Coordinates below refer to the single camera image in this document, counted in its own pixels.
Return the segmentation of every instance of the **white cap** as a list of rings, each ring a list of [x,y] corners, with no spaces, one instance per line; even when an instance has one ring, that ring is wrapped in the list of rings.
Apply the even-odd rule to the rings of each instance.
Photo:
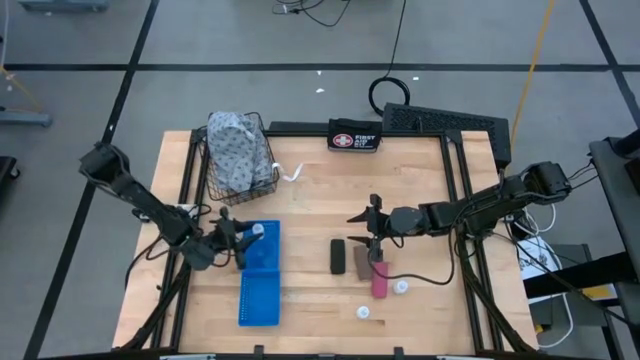
[[[366,306],[360,306],[358,308],[358,311],[356,311],[356,316],[358,317],[358,319],[366,319],[369,317],[369,308]]]
[[[253,224],[253,227],[251,227],[251,231],[254,234],[262,234],[262,236],[260,236],[260,239],[264,238],[264,226],[260,223],[255,223]]]
[[[396,283],[393,284],[393,292],[397,295],[404,294],[407,290],[409,290],[409,283],[404,280],[396,281]]]

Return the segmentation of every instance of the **black metal rail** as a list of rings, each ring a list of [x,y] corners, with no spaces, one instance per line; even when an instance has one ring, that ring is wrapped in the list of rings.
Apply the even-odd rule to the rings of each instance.
[[[264,134],[267,137],[326,137],[328,130],[324,129],[295,129],[295,130],[265,130]],[[422,133],[407,132],[406,130],[400,131],[383,131],[382,137],[433,137],[440,138],[443,136],[442,131],[425,131]]]
[[[184,164],[184,171],[182,173],[182,185],[180,185],[180,194],[178,195],[178,203],[184,204],[189,197],[189,184],[191,183],[191,174],[193,172],[193,161],[196,157],[196,150],[198,144],[196,140],[196,131],[191,130],[191,136],[189,137],[189,150],[187,151],[187,161]],[[164,267],[164,275],[162,276],[162,288],[160,289],[160,298],[164,298],[169,291],[171,281],[173,280],[173,274],[175,272],[176,260],[178,254],[170,251],[167,255],[167,263]],[[151,348],[159,348],[162,342],[162,332],[164,330],[164,314],[160,318],[158,325],[153,329],[151,335]]]
[[[470,197],[473,195],[473,189],[471,186],[471,177],[469,176],[469,167],[467,164],[467,156],[464,152],[464,144],[462,140],[462,134],[455,141],[456,153],[458,154],[458,164],[460,166],[460,177],[462,178],[462,188],[464,189],[464,193],[466,197]],[[489,267],[487,265],[487,257],[484,252],[484,245],[482,240],[474,241],[475,251],[476,251],[476,261],[478,263],[478,272],[480,273],[480,280],[482,282],[482,286],[486,290],[489,298],[493,301],[493,291],[491,287],[491,277],[489,275]],[[466,245],[463,243],[462,247],[466,251]],[[495,320],[489,316],[489,331],[491,333],[491,341],[493,342],[493,349],[502,351],[504,350],[504,344],[502,343],[502,336],[500,335],[500,330],[498,329],[498,325]]]
[[[194,203],[197,205],[203,204],[205,187],[207,183],[207,169],[209,165],[209,147],[204,147],[202,159],[200,159],[200,173],[198,174],[198,184],[196,187],[196,194]],[[176,314],[173,320],[173,328],[171,329],[171,340],[169,346],[176,351],[180,349],[180,338],[182,336],[182,323],[184,322],[184,312],[187,308],[187,295],[189,293],[189,282],[191,280],[191,267],[187,272],[185,284],[178,293],[178,302],[176,304]]]
[[[448,136],[442,135],[440,137],[440,150],[442,152],[442,163],[444,164],[444,173],[447,179],[447,190],[449,191],[449,201],[458,200],[458,194],[456,190],[456,183],[453,175],[453,166],[451,164],[451,154],[449,152]],[[467,258],[467,246],[465,242],[457,241],[458,229],[456,228],[456,244],[458,246],[458,254],[460,258]],[[482,338],[482,328],[480,327],[480,319],[478,317],[478,307],[476,306],[476,297],[473,290],[467,284],[466,279],[462,278],[464,282],[464,295],[467,301],[467,313],[469,314],[469,326],[471,327],[471,337],[473,339],[473,348],[477,353],[479,350],[484,349],[484,340]]]

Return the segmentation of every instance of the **wooden table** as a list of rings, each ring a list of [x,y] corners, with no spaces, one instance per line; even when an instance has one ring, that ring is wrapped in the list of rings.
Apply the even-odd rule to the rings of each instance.
[[[186,161],[189,132],[166,132],[152,192],[165,203],[178,199]],[[464,149],[474,190],[497,183],[488,136],[463,133]],[[281,221],[282,310],[277,327],[239,327],[240,274],[234,266],[209,268],[191,276],[181,352],[251,353],[256,344],[267,353],[390,354],[394,346],[406,354],[473,354],[473,342],[459,262],[448,286],[408,279],[408,293],[390,292],[373,299],[368,282],[360,282],[353,261],[353,242],[347,242],[347,272],[329,273],[329,241],[347,235],[368,235],[364,224],[346,219],[362,212],[369,194],[383,199],[383,211],[397,206],[448,201],[440,144],[434,138],[385,138],[376,154],[337,153],[326,149],[325,138],[270,139],[276,158],[293,171],[304,162],[300,178],[281,181],[275,194],[234,206],[240,220]],[[455,149],[452,163],[462,194]],[[195,193],[197,164],[190,196]],[[215,209],[221,204],[206,203]],[[209,230],[203,217],[201,226]],[[136,252],[157,235],[154,224],[142,225]],[[384,242],[390,274],[412,272],[445,279],[450,270],[447,238],[408,238],[404,249]],[[520,269],[513,245],[494,237],[485,241],[495,301],[511,325],[537,347]],[[156,305],[165,262],[142,261],[133,270],[125,294],[114,345],[133,336]],[[477,301],[484,343],[490,348],[486,312]],[[356,309],[371,310],[367,320]],[[169,343],[174,310],[167,313],[163,344]]]

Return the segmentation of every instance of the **white paper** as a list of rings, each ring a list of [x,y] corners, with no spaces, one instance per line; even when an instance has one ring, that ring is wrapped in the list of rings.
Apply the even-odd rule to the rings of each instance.
[[[527,240],[521,240],[518,242],[518,244],[520,244],[523,249],[531,254],[531,256],[533,256],[540,263],[546,266],[547,269],[551,271],[558,270],[558,265],[556,264],[553,255],[549,252],[547,243],[542,240],[542,238],[535,237]],[[532,261],[531,258],[522,250],[518,251],[518,262],[520,263],[520,274],[522,276],[522,280],[536,277],[538,275],[543,275],[545,273],[545,270],[543,270],[535,261]],[[535,304],[537,302],[547,300],[559,295],[561,294],[553,294],[529,299],[529,304]]]

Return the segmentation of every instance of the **gray cloth bag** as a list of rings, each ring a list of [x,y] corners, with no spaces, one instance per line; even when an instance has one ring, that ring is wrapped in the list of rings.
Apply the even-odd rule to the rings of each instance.
[[[220,190],[241,192],[271,181],[267,140],[258,120],[239,113],[212,113],[207,144]]]

